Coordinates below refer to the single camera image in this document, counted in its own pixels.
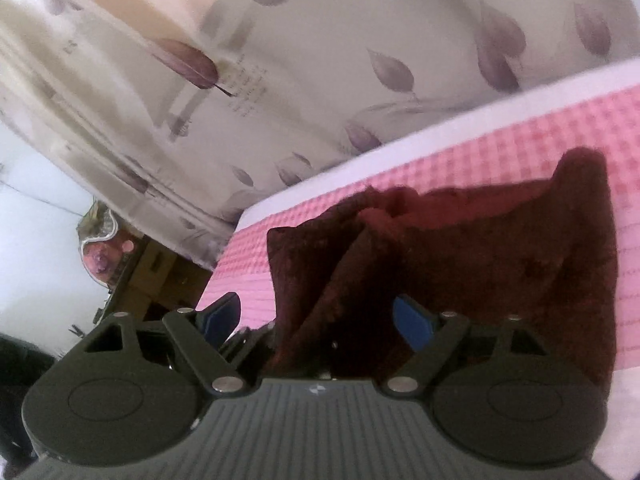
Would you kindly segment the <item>dark red fuzzy garment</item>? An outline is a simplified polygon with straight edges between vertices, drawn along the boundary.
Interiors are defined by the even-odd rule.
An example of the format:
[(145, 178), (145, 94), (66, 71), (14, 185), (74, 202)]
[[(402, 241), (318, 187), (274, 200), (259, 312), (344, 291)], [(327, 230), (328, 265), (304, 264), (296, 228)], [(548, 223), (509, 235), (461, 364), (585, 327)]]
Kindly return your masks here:
[(565, 153), (551, 178), (480, 188), (367, 188), (271, 229), (276, 350), (265, 371), (383, 380), (411, 354), (392, 307), (408, 296), (478, 324), (520, 316), (608, 389), (617, 250), (606, 162)]

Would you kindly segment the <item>brown wooden furniture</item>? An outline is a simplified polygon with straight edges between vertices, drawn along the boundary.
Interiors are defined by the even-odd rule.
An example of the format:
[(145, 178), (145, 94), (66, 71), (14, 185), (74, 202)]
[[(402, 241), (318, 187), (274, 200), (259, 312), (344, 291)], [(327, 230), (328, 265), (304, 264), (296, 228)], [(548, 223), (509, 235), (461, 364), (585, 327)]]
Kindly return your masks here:
[(169, 311), (194, 309), (212, 274), (145, 236), (117, 268), (106, 303), (92, 322), (98, 325), (117, 312), (137, 321), (159, 321)]

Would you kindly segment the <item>pink floral bag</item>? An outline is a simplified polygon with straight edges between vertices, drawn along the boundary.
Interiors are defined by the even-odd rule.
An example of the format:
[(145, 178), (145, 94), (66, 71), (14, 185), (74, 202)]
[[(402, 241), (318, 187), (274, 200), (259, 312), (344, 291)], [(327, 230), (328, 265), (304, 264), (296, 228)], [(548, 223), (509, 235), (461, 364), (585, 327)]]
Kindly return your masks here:
[(140, 236), (107, 204), (94, 200), (76, 226), (81, 263), (100, 285), (113, 288)]

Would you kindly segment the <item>pink checked bed sheet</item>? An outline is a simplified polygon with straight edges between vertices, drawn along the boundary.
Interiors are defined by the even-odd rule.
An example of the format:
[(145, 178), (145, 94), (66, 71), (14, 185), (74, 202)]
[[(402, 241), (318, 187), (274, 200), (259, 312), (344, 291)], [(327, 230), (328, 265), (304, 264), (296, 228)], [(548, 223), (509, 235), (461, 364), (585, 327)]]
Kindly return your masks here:
[(447, 186), (549, 177), (576, 146), (605, 154), (618, 248), (617, 356), (608, 423), (594, 460), (615, 479), (639, 471), (639, 63), (629, 60), (495, 102), (390, 142), (247, 209), (201, 296), (241, 298), (241, 322), (272, 320), (266, 234), (296, 226), (364, 188)]

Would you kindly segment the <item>beige leaf print curtain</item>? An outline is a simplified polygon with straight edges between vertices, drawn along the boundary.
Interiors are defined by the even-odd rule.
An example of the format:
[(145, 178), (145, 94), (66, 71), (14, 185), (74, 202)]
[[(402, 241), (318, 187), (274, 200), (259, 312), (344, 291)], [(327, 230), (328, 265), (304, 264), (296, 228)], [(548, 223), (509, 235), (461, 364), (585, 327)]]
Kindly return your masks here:
[(213, 266), (265, 197), (638, 53), (639, 0), (1, 0), (1, 115)]

